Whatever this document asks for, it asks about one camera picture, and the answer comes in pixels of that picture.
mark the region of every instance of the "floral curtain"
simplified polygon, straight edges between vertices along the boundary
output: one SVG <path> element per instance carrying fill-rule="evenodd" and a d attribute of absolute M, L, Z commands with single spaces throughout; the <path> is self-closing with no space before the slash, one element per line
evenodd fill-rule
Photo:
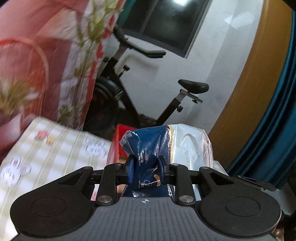
<path fill-rule="evenodd" d="M 1 135 L 3 127 L 19 136 L 32 114 L 82 129 L 124 2 L 9 0 L 0 8 Z M 11 139 L 0 140 L 0 155 Z"/>

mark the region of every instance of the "bike handlebar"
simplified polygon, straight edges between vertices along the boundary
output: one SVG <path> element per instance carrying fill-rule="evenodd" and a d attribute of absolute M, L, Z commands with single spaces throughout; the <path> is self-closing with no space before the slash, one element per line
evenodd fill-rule
<path fill-rule="evenodd" d="M 121 44 L 125 45 L 129 49 L 134 49 L 135 51 L 141 54 L 144 54 L 148 58 L 163 58 L 164 55 L 166 54 L 164 50 L 149 51 L 149 50 L 144 50 L 135 44 L 132 44 L 124 37 L 124 33 L 121 31 L 121 29 L 117 25 L 114 27 L 113 33 Z"/>

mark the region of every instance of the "bike seat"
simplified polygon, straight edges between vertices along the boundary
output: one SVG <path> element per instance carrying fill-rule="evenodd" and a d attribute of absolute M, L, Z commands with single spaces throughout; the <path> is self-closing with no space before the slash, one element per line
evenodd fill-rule
<path fill-rule="evenodd" d="M 179 80 L 178 83 L 192 94 L 201 94 L 209 90 L 209 85 L 206 83 L 194 82 L 190 80 Z"/>

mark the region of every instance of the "plastic bag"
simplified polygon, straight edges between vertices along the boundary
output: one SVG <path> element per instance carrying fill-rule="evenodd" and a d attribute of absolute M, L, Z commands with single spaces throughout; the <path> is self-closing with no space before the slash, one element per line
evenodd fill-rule
<path fill-rule="evenodd" d="M 170 129 L 159 126 L 127 131 L 121 141 L 127 155 L 136 157 L 133 164 L 133 180 L 127 185 L 122 196 L 173 198 L 172 185 L 161 185 L 161 165 L 158 159 L 163 156 L 170 164 Z"/>
<path fill-rule="evenodd" d="M 178 163 L 189 170 L 200 167 L 213 168 L 212 144 L 206 132 L 184 124 L 169 125 L 171 132 L 171 163 Z M 196 200 L 201 200 L 197 185 L 193 185 Z"/>

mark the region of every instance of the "adjustment knob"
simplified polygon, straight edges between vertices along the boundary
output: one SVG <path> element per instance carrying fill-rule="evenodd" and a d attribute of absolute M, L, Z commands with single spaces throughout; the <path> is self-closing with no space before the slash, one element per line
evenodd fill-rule
<path fill-rule="evenodd" d="M 180 113 L 183 110 L 182 106 L 178 106 L 177 111 Z"/>

